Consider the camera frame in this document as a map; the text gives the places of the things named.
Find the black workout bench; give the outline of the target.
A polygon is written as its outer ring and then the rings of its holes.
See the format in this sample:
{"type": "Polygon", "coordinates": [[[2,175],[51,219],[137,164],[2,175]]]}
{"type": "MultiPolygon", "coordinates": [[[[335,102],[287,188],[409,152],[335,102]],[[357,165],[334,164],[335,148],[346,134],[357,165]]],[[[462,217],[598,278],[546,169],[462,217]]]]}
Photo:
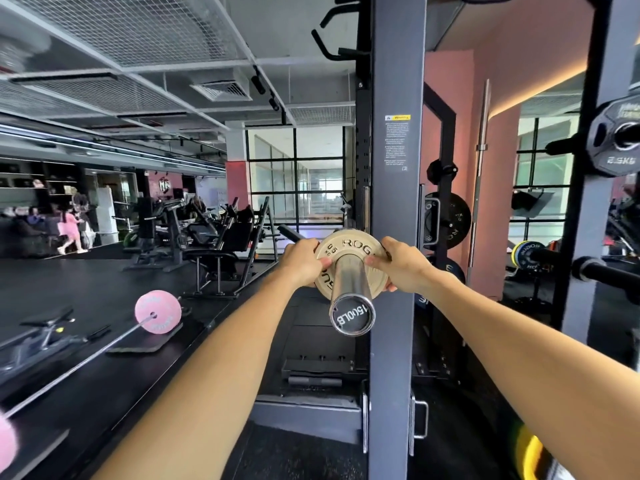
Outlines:
{"type": "Polygon", "coordinates": [[[19,324],[24,331],[0,340],[0,388],[110,333],[110,325],[85,335],[66,333],[65,328],[76,321],[73,314],[72,306],[64,306],[32,316],[19,324]]]}

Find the ceiling air vent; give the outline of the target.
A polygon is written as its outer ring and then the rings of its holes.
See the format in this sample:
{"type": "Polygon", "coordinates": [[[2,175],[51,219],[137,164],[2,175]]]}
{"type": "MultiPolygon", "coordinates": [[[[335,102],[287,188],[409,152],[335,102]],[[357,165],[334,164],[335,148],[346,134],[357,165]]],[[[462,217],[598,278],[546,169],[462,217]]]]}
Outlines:
{"type": "Polygon", "coordinates": [[[237,68],[196,73],[191,77],[190,87],[212,102],[253,100],[249,78],[237,68]]]}

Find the person's left forearm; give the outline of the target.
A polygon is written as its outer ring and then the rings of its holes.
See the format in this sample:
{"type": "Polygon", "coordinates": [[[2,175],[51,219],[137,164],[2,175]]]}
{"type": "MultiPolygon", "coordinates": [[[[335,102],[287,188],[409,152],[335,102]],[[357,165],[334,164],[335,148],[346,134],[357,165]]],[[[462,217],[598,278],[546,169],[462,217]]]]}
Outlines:
{"type": "Polygon", "coordinates": [[[180,368],[91,480],[220,480],[293,293],[317,266],[281,265],[180,368]]]}

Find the black wall shelves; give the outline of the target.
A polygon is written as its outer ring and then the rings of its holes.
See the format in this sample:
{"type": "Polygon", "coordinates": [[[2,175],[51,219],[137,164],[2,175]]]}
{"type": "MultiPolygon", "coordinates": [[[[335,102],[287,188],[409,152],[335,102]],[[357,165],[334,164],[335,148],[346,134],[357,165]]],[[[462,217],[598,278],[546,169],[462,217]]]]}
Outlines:
{"type": "Polygon", "coordinates": [[[0,156],[0,210],[36,207],[52,214],[84,188],[76,164],[0,156]]]}

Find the black track lights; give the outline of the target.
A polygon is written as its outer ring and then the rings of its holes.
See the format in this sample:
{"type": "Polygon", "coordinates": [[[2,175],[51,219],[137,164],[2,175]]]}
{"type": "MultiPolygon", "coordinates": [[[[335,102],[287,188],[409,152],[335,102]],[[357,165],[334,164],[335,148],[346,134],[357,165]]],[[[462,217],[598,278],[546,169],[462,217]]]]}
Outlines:
{"type": "Polygon", "coordinates": [[[284,103],[276,96],[274,89],[271,87],[270,83],[267,82],[263,72],[257,65],[252,65],[255,74],[251,77],[251,83],[256,88],[260,95],[266,95],[269,92],[269,105],[272,110],[278,112],[281,118],[281,125],[288,126],[289,117],[287,115],[284,103]]]}

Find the small tan weight plate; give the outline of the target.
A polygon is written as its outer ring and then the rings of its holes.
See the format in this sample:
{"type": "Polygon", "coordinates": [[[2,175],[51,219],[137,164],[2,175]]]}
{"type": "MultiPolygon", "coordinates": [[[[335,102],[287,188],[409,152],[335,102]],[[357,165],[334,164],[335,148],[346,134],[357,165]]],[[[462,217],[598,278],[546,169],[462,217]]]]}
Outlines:
{"type": "Polygon", "coordinates": [[[338,259],[353,255],[364,261],[368,256],[387,257],[382,244],[372,235],[354,229],[343,229],[331,233],[322,240],[314,251],[316,259],[331,258],[331,265],[315,280],[320,293],[331,300],[336,280],[338,259]]]}

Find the person's left hand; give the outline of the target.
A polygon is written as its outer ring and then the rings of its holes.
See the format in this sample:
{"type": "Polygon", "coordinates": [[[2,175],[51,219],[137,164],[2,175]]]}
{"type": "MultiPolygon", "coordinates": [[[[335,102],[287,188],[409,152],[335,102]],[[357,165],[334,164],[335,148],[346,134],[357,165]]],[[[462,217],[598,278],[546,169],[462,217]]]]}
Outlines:
{"type": "Polygon", "coordinates": [[[320,242],[317,239],[305,239],[297,243],[289,244],[279,261],[278,268],[275,273],[275,281],[292,290],[300,287],[313,287],[315,281],[325,272],[308,272],[307,256],[314,254],[320,242]]]}

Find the pink weight plate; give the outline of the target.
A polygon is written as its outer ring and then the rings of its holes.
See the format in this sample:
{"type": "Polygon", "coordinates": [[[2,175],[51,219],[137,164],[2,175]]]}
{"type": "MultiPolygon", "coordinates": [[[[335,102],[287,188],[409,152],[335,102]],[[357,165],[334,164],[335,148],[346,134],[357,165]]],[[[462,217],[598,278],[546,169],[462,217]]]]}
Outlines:
{"type": "Polygon", "coordinates": [[[134,316],[144,330],[162,335],[180,325],[182,307],[178,298],[164,290],[152,290],[138,298],[134,316]]]}
{"type": "Polygon", "coordinates": [[[19,439],[16,429],[8,416],[0,410],[0,474],[16,459],[19,439]]]}

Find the person's right hand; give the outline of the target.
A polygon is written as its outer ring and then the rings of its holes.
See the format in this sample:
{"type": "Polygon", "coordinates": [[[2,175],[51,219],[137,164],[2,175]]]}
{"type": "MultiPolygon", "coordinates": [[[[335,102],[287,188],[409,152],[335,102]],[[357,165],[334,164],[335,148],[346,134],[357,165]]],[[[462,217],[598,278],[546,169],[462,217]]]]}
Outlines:
{"type": "Polygon", "coordinates": [[[442,271],[432,265],[414,246],[389,236],[382,238],[382,246],[392,256],[395,271],[382,271],[387,275],[384,291],[417,293],[427,296],[431,285],[442,277],[442,271]]]}

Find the grey rack upright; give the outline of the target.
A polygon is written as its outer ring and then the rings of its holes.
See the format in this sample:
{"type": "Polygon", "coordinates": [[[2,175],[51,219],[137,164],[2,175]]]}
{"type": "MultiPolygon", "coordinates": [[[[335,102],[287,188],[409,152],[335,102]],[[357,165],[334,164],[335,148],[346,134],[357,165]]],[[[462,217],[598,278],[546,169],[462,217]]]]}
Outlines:
{"type": "MultiPolygon", "coordinates": [[[[427,0],[372,0],[371,231],[414,246],[427,0]],[[385,116],[410,114],[408,170],[383,162],[385,116]]],[[[368,480],[406,480],[412,380],[413,295],[383,292],[370,332],[368,480]]]]}

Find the person's right forearm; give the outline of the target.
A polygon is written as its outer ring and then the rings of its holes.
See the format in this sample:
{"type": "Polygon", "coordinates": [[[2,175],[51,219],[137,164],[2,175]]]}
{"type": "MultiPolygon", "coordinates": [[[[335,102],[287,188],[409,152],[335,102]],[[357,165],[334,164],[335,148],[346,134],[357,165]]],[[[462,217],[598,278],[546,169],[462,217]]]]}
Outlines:
{"type": "Polygon", "coordinates": [[[420,293],[575,480],[640,480],[640,373],[444,271],[428,272],[420,293]]]}

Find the upright chrome barbell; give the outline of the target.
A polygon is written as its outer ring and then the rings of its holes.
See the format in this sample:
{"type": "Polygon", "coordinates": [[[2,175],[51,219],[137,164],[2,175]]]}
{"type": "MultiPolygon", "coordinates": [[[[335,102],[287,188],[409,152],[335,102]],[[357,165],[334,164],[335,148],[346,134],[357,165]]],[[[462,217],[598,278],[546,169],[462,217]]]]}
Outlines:
{"type": "Polygon", "coordinates": [[[478,138],[476,143],[476,161],[475,161],[475,173],[474,173],[474,191],[473,191],[473,206],[471,214],[471,227],[470,227],[470,243],[467,265],[467,284],[472,284],[472,275],[474,270],[474,261],[476,254],[476,238],[477,238],[477,223],[479,215],[479,197],[481,192],[481,181],[483,172],[484,153],[487,150],[487,129],[488,121],[490,119],[490,106],[492,98],[492,85],[491,80],[486,79],[483,87],[483,99],[481,106],[481,117],[479,120],[478,138]]]}

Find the white warning label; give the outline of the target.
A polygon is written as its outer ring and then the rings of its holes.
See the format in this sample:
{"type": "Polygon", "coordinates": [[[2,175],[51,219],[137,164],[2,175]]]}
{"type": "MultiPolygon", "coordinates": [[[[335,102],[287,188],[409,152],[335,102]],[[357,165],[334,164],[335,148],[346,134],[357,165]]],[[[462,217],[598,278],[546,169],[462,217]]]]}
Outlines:
{"type": "Polygon", "coordinates": [[[388,172],[408,170],[407,138],[410,135],[411,120],[410,114],[385,116],[383,162],[388,172]]]}

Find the grey rack post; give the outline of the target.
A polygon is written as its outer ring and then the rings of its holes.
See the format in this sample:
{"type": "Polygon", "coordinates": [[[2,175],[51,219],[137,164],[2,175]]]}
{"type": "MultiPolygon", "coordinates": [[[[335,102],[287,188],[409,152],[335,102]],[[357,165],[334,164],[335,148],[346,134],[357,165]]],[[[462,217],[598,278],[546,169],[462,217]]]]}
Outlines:
{"type": "MultiPolygon", "coordinates": [[[[588,131],[599,106],[627,96],[640,32],[640,0],[588,1],[595,12],[579,133],[588,131]]],[[[583,344],[588,340],[596,282],[578,278],[574,264],[583,257],[600,256],[612,185],[612,178],[592,170],[585,146],[574,153],[551,323],[583,344]]]]}

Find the dark blue weight plate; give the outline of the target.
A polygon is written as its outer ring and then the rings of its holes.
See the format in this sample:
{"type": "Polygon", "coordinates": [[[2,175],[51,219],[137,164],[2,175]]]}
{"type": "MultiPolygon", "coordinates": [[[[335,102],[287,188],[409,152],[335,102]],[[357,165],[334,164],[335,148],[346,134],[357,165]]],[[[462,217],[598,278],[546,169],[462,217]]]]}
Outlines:
{"type": "MultiPolygon", "coordinates": [[[[453,259],[447,257],[444,261],[445,269],[447,272],[453,274],[462,284],[467,284],[466,275],[461,266],[453,259]]],[[[429,300],[421,294],[414,294],[414,306],[419,310],[427,310],[429,307],[429,300]]]]}

